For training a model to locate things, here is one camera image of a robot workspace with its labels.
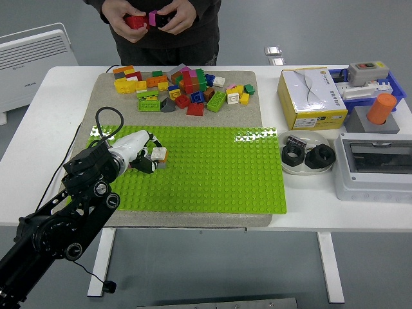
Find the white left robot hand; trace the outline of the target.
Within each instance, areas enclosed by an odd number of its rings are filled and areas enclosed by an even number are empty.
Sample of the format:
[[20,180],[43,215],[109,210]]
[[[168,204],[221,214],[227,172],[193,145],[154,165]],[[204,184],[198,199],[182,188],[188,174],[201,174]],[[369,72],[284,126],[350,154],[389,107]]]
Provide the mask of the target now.
[[110,148],[115,163],[118,165],[118,175],[130,168],[146,174],[155,172],[159,163],[165,163],[168,150],[163,147],[154,134],[140,130],[120,138]]

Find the person's right hand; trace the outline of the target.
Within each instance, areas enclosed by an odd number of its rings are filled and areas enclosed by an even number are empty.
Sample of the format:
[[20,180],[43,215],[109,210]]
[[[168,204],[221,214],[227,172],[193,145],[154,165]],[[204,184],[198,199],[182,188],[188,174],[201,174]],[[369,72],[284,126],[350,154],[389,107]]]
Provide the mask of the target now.
[[148,32],[145,24],[138,29],[132,29],[126,24],[125,15],[145,17],[145,12],[136,9],[128,1],[106,0],[102,4],[102,13],[115,33],[131,43],[138,42]]

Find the person's left hand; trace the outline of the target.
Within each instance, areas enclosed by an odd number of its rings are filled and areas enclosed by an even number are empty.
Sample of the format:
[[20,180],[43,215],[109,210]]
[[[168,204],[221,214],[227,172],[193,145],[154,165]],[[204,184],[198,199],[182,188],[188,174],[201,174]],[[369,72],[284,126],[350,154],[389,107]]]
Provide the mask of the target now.
[[163,27],[158,29],[178,35],[190,28],[196,19],[197,13],[195,7],[187,0],[174,0],[170,4],[158,11],[159,15],[168,15],[175,12],[175,16]]

